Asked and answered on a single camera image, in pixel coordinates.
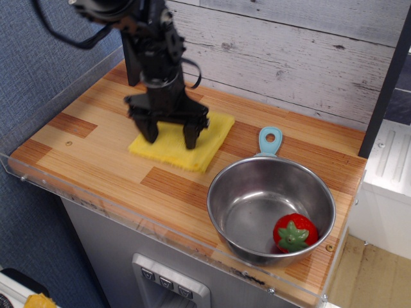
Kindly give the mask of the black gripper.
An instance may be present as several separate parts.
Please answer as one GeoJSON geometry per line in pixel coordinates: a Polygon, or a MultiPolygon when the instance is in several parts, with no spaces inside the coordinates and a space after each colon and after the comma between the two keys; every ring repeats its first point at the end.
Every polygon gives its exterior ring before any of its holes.
{"type": "Polygon", "coordinates": [[[209,126],[209,109],[191,99],[183,84],[148,87],[144,94],[127,96],[124,101],[128,105],[129,116],[145,140],[151,144],[158,137],[159,121],[184,124],[188,150],[195,149],[201,131],[209,126]]]}

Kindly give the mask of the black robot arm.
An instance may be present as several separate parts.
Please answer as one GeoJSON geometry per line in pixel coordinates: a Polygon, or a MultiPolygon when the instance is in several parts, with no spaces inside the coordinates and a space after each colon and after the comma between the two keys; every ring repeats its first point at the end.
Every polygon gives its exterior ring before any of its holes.
{"type": "Polygon", "coordinates": [[[195,148],[209,125],[209,109],[186,94],[182,64],[184,37],[173,24],[164,1],[74,1],[86,19],[120,31],[131,86],[143,83],[145,94],[127,96],[128,114],[150,143],[159,134],[157,123],[181,124],[186,147],[195,148]]]}

